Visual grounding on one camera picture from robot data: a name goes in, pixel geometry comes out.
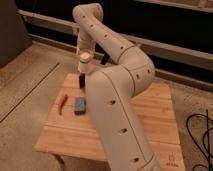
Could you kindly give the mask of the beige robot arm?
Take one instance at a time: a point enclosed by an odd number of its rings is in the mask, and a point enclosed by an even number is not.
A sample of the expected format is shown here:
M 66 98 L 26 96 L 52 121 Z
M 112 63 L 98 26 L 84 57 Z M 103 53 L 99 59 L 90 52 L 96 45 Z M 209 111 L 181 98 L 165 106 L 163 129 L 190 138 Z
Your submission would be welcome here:
M 136 116 L 131 99 L 153 81 L 152 60 L 136 45 L 102 23 L 98 3 L 73 9 L 79 25 L 78 51 L 94 52 L 100 45 L 114 65 L 87 75 L 86 98 L 112 171 L 160 171 L 157 158 Z

